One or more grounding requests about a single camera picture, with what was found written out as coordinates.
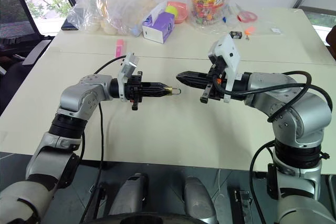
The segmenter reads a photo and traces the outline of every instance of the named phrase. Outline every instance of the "floor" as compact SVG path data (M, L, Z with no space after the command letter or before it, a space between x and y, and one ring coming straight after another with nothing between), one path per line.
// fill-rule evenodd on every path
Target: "floor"
M24 179L25 168L30 156L0 153L0 190ZM42 223L78 223L90 197L90 188L94 184L98 170L94 167L80 165L73 183L56 192ZM110 162L102 173L101 181L118 188L134 173L146 173L149 177L148 202L144 211L184 214L182 201L182 181L187 176L198 177L208 190L217 212L219 223L231 224L232 213L228 188L249 190L248 172L240 170L212 169L199 167L113 163ZM260 206L264 209L267 223L274 223L277 202L266 193L266 180L254 180L255 191ZM325 179L322 179L320 201L331 211L331 204ZM105 205L102 201L98 217L103 215ZM255 205L251 205L253 223L260 223Z

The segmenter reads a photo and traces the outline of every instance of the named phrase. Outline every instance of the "pink item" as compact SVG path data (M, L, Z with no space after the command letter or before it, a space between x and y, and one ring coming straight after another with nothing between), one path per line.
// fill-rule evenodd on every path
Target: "pink item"
M118 39L115 56L117 58L117 57L123 56L123 54L124 54L124 40Z
M168 1L168 5L174 6L179 12L177 18L175 17L175 24L182 23L188 16L187 5L181 2Z

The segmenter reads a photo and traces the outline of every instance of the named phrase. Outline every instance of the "tissue box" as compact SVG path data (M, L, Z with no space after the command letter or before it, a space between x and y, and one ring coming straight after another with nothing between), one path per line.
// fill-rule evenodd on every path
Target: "tissue box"
M142 23L143 37L163 44L175 27L174 20L174 14L163 12L153 24L150 15Z

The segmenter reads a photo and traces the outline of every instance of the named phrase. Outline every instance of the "office chair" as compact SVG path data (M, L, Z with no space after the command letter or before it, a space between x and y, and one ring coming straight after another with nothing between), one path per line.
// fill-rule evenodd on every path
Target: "office chair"
M0 68L0 115L53 38L40 34L25 0L0 0L0 56L23 56Z
M336 60L336 26L334 26L326 37L326 42L330 45L328 48L330 54Z

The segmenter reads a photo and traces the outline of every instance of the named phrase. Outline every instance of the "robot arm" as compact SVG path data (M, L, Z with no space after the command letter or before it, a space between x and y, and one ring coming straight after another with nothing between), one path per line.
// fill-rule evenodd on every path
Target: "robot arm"
M69 186L79 165L73 153L95 108L101 101L121 98L138 109L142 97L162 97L173 92L158 82L141 82L142 73L133 76L138 58L128 54L118 78L92 74L64 90L60 105L26 169L26 180L14 183L0 193L0 223L37 223L44 216L58 188Z
M200 99L203 103L207 103L208 99L224 99L224 102L244 100L247 106L272 116L303 87L281 73L237 74L240 56L230 36L214 43L208 56L213 64L208 73L187 71L176 76L183 84L203 89ZM283 84L291 87L247 92ZM296 220L305 220L303 223L315 223L316 220L336 223L317 201L320 196L321 158L326 157L321 152L321 142L324 128L330 121L331 109L319 96L309 92L289 109L277 113L272 121L275 148L273 164L268 165L268 194L279 200L278 223L294 223L291 216L295 216ZM311 218L308 222L306 216L317 219Z

